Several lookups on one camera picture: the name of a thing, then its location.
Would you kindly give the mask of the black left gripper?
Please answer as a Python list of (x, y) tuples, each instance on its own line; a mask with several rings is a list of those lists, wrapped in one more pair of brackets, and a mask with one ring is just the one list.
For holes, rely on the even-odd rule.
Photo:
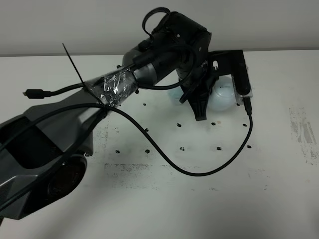
[(214, 66), (214, 60), (207, 58), (200, 67), (195, 69), (190, 79), (181, 85), (183, 91), (179, 99), (180, 103), (188, 100), (196, 121), (206, 120), (206, 109), (212, 88), (219, 80), (216, 75), (218, 66)]

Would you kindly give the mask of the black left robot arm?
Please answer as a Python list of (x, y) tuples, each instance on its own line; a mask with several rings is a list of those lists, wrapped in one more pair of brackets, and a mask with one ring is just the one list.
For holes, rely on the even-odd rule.
[(74, 94), (30, 107), (0, 125), (0, 216), (20, 220), (72, 192), (93, 154), (93, 129), (138, 89), (159, 90), (177, 72), (184, 102), (208, 72), (211, 33), (176, 11), (124, 54), (115, 71), (57, 91)]

